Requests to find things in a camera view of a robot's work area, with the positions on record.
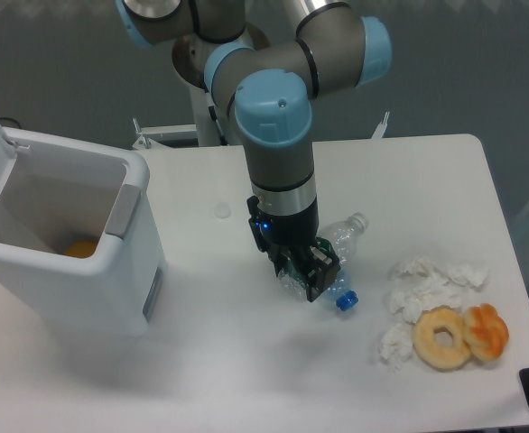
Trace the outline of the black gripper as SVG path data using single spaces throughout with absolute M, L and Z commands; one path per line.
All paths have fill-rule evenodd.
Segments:
M 336 279 L 340 269 L 338 256 L 329 248 L 316 245 L 319 227 L 318 200 L 301 212 L 289 216 L 275 216 L 259 208 L 259 199 L 247 201 L 248 224 L 257 249 L 266 253 L 273 263 L 276 276 L 288 272 L 291 261 L 309 263 L 306 273 L 306 296 L 315 301 Z

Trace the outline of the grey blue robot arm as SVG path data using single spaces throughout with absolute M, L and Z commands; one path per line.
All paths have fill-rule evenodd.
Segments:
M 250 35 L 242 1 L 120 1 L 116 8 L 138 45 L 190 41 L 192 84 L 210 96 L 244 148 L 256 246 L 313 301 L 340 265 L 317 237 L 311 101 L 383 77 L 393 50 L 385 25 L 345 1 L 285 6 L 295 37 L 267 48 Z

